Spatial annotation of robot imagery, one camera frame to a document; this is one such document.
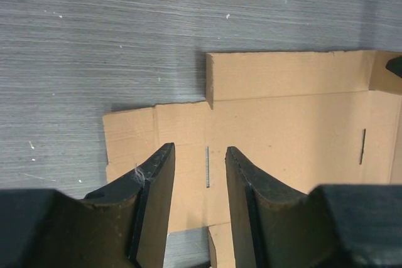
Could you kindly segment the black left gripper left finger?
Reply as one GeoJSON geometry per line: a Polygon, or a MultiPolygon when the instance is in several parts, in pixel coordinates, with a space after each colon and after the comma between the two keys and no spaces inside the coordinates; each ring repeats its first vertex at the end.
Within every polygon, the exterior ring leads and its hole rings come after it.
{"type": "Polygon", "coordinates": [[[75,199],[55,189],[1,191],[2,267],[162,267],[175,146],[75,199]]]}

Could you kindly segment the brown cardboard box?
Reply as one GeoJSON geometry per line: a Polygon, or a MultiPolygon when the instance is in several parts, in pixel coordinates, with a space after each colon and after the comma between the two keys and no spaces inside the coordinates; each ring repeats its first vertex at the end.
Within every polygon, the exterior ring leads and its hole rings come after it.
{"type": "Polygon", "coordinates": [[[398,52],[208,53],[206,99],[106,114],[107,180],[176,150],[169,232],[207,227],[213,267],[234,267],[225,153],[304,193],[401,182],[398,52]]]}

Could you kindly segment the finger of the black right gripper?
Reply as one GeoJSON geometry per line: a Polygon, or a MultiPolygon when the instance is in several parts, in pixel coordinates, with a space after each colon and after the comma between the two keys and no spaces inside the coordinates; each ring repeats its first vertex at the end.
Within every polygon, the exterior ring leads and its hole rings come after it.
{"type": "Polygon", "coordinates": [[[390,59],[386,64],[386,70],[402,78],[402,56],[390,59]]]}

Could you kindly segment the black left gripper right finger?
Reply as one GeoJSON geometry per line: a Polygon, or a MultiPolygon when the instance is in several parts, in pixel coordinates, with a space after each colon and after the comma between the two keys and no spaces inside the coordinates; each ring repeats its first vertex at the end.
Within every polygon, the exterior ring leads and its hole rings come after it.
{"type": "Polygon", "coordinates": [[[400,267],[399,185],[316,186],[304,194],[225,155],[236,267],[400,267]]]}

